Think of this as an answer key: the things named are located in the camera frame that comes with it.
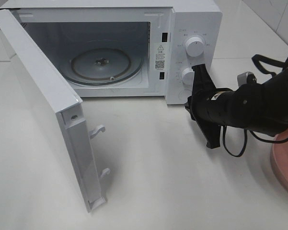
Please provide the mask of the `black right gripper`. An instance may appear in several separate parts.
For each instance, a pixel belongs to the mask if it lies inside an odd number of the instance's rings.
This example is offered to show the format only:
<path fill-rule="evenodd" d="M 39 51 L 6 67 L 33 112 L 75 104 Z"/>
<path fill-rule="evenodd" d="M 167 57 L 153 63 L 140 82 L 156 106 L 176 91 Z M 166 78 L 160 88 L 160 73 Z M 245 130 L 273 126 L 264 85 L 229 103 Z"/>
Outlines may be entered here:
<path fill-rule="evenodd" d="M 193 66 L 194 81 L 192 95 L 185 109 L 196 121 L 209 149 L 220 147 L 220 126 L 233 126 L 230 115 L 230 101 L 234 91 L 229 88 L 216 88 L 205 64 Z"/>

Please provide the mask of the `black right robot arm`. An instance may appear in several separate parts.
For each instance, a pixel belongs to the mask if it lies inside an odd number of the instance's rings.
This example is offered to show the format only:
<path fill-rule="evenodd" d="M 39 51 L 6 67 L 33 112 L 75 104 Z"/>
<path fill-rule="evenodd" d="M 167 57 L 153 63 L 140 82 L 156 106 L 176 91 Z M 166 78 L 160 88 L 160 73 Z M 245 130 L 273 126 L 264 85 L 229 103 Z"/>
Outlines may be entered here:
<path fill-rule="evenodd" d="M 242 73 L 237 77 L 239 87 L 235 91 L 217 88 L 205 64 L 192 66 L 192 94 L 184 106 L 198 124 L 209 149 L 226 145 L 229 126 L 241 128 L 244 134 L 242 150 L 236 157 L 245 152 L 248 133 L 267 143 L 267 139 L 256 133 L 274 137 L 288 129 L 288 57 L 282 62 L 256 54 L 252 62 L 271 78 L 259 84 L 252 72 Z M 272 144 L 286 142 L 288 137 L 271 141 Z"/>

